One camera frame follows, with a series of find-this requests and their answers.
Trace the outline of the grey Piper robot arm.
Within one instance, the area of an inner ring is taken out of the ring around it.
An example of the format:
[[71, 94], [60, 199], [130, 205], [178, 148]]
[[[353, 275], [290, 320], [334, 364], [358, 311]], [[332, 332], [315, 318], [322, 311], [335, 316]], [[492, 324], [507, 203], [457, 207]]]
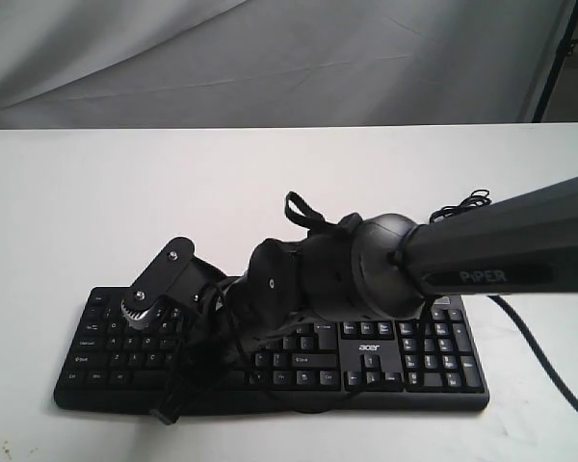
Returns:
[[159, 308], [187, 319], [169, 383], [152, 414], [165, 424], [236, 364], [312, 321], [423, 321], [450, 295], [578, 294], [578, 177], [492, 203], [477, 194], [426, 224], [399, 214], [327, 221], [295, 192], [285, 216], [296, 242], [266, 239], [240, 276], [169, 241], [124, 292], [127, 324], [147, 328]]

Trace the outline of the black covered gripper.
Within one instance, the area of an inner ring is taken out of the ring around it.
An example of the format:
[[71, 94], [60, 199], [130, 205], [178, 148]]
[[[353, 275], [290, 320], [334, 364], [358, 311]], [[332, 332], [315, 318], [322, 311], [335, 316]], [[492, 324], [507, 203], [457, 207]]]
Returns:
[[169, 384], [151, 414], [177, 422], [205, 392], [220, 384], [250, 353], [293, 329], [299, 308], [296, 264], [250, 261], [246, 273], [229, 277], [193, 259], [194, 243], [171, 239], [122, 296], [129, 327], [147, 328], [158, 300], [184, 308], [189, 323], [178, 342]]

